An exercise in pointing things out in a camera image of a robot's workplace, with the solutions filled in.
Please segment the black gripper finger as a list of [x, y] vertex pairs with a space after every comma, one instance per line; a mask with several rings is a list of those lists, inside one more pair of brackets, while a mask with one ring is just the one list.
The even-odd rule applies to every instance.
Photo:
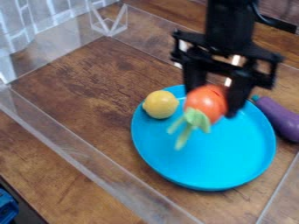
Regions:
[[253, 87], [255, 82], [249, 77], [249, 73], [235, 72], [232, 74], [232, 81], [225, 96], [228, 104], [228, 112], [225, 114], [227, 118], [232, 118], [239, 110], [244, 107]]
[[183, 83], [185, 93], [199, 88], [207, 83], [207, 68], [199, 59], [187, 58], [181, 63]]

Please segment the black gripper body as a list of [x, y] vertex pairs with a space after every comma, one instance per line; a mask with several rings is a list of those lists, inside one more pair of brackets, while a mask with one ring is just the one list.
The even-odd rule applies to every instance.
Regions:
[[[217, 49], [207, 43], [205, 35], [197, 32], [176, 30], [172, 33], [172, 38], [171, 60], [173, 62], [183, 64], [187, 58], [201, 60], [211, 73], [232, 79], [235, 72], [247, 72], [255, 86], [271, 89], [275, 85], [277, 64], [284, 59], [279, 53], [269, 52], [252, 41], [240, 50]], [[227, 59], [232, 55], [245, 58], [243, 66], [232, 66], [212, 58], [220, 56]]]

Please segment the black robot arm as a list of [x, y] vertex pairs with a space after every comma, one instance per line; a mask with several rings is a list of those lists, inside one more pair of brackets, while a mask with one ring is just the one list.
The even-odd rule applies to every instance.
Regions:
[[181, 65], [184, 89], [203, 86], [208, 73], [231, 78], [225, 117], [244, 107], [255, 87], [269, 89], [275, 85], [283, 56], [253, 43], [255, 21], [260, 18], [257, 0], [208, 0], [205, 32], [172, 33], [175, 44], [191, 44], [185, 51], [175, 47], [171, 52], [171, 60]]

